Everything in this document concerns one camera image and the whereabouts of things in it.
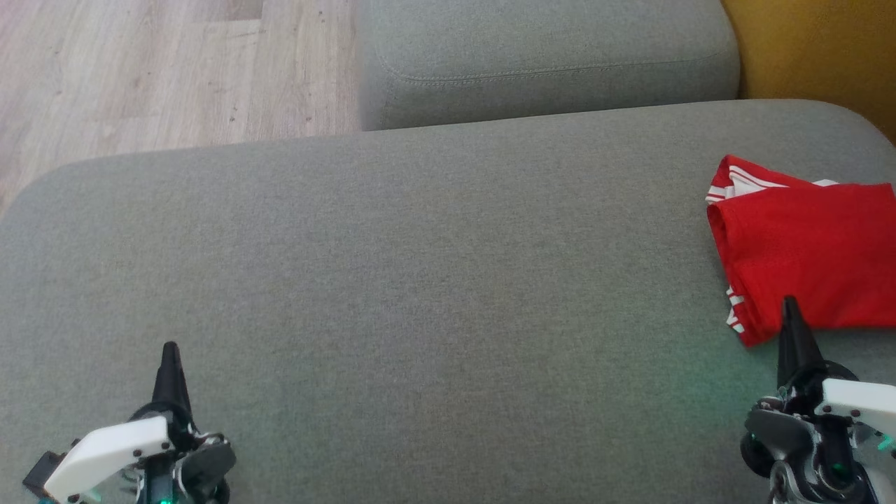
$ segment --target gray sofa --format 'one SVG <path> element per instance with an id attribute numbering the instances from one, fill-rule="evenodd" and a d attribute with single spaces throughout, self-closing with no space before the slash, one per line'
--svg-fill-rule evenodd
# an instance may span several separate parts
<path id="1" fill-rule="evenodd" d="M 703 196 L 727 153 L 896 181 L 868 122 L 801 100 L 62 168 L 0 221 L 4 502 L 147 402 L 167 340 L 234 503 L 762 502 L 738 441 L 777 349 L 725 324 Z M 819 338 L 896 383 L 893 332 Z"/>
<path id="2" fill-rule="evenodd" d="M 719 0 L 360 5 L 368 130 L 737 94 L 737 43 Z"/>

